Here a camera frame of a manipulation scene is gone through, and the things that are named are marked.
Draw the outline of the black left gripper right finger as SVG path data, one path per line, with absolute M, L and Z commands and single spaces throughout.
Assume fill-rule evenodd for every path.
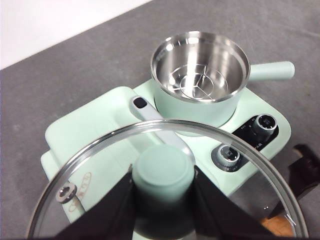
M 194 167 L 193 219 L 198 237 L 210 240 L 265 240 L 273 234 L 233 203 Z

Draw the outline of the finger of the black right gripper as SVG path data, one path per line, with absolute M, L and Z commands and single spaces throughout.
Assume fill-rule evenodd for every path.
M 309 158 L 317 163 L 320 162 L 320 158 L 307 144 L 296 144 L 293 149 L 303 157 Z
M 320 184 L 320 163 L 317 160 L 301 157 L 288 169 L 288 184 L 297 200 L 303 198 Z

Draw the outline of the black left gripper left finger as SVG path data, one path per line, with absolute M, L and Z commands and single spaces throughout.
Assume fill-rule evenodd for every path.
M 132 172 L 90 210 L 56 235 L 57 240 L 131 240 L 135 228 L 135 184 Z

